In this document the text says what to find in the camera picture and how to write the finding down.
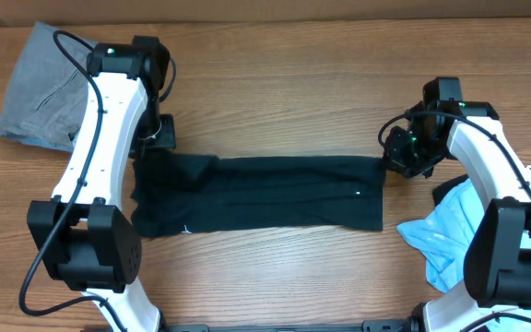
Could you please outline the black t-shirt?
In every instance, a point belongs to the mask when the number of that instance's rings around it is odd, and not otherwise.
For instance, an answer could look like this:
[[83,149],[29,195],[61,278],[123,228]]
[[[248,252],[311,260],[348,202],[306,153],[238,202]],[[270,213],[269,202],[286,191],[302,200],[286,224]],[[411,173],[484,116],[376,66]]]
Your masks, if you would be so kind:
[[144,237],[273,227],[383,227],[385,170],[362,156],[221,159],[161,151],[133,164]]

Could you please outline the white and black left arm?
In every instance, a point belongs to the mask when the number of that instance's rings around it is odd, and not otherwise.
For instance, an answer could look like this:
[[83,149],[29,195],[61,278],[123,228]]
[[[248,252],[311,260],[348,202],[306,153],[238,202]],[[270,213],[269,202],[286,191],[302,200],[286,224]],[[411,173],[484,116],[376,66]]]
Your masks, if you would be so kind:
[[88,56],[87,108],[65,172],[27,223],[38,260],[82,301],[97,304],[113,331],[159,331],[160,309],[138,277],[142,243],[122,212],[126,163],[159,140],[159,92],[170,53],[158,39],[100,43]]

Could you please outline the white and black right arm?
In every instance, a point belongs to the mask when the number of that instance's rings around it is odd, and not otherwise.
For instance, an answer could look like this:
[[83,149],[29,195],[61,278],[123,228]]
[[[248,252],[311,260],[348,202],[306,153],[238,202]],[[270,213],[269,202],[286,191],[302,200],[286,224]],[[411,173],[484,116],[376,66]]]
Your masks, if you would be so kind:
[[413,331],[477,331],[512,319],[531,325],[531,171],[507,142],[487,102],[420,102],[378,134],[389,171],[426,174],[458,160],[474,185],[483,218],[464,260],[463,279],[409,319]]

